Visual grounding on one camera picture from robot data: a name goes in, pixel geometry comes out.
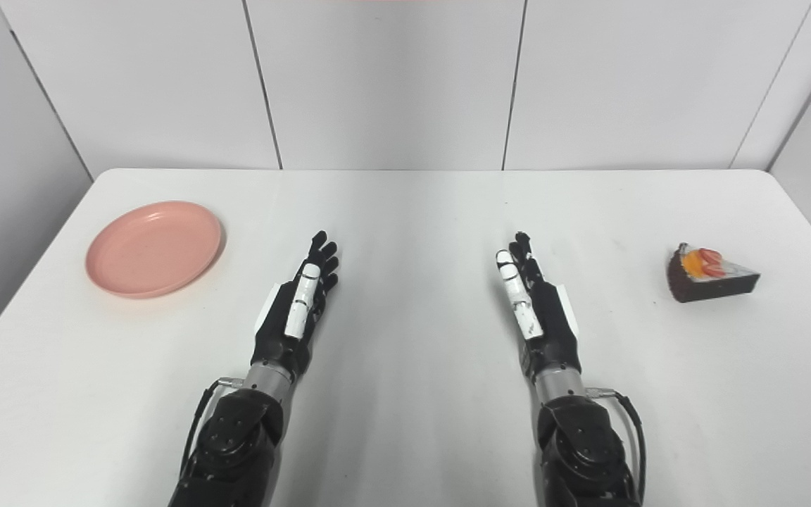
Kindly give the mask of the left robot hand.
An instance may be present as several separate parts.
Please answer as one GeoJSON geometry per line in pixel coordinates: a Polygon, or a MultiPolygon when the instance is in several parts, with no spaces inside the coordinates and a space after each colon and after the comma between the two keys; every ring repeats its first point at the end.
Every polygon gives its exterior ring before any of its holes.
{"type": "Polygon", "coordinates": [[[292,279],[279,285],[256,330],[252,365],[279,366],[292,381],[305,373],[311,363],[313,332],[339,281],[337,250],[324,230],[312,238],[305,260],[292,279]]]}

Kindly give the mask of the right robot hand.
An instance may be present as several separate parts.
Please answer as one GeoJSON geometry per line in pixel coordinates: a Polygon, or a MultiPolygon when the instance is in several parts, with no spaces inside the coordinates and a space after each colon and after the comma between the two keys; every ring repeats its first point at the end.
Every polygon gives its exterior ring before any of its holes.
{"type": "Polygon", "coordinates": [[[577,336],[559,289],[547,282],[532,253],[530,235],[515,233],[496,253],[496,266],[522,337],[520,363],[530,381],[553,369],[582,372],[577,336]]]}

